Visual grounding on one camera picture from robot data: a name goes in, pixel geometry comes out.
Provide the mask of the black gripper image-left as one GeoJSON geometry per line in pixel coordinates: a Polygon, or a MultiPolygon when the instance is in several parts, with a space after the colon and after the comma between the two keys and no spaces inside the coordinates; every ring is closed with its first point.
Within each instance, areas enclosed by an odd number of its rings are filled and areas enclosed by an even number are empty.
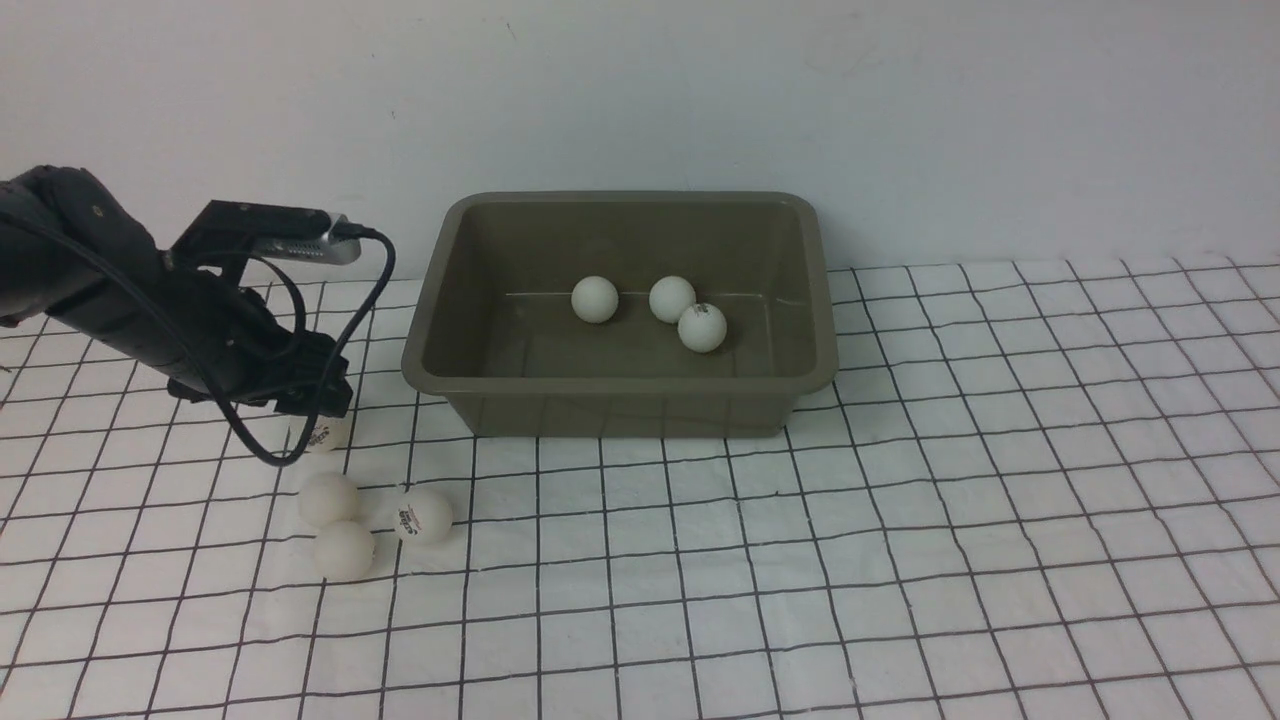
{"type": "Polygon", "coordinates": [[[305,325],[280,323],[256,290],[169,290],[165,311],[193,350],[172,372],[180,396],[212,398],[214,388],[234,404],[305,416],[343,418],[353,389],[348,363],[328,360],[337,342],[305,325]]]}

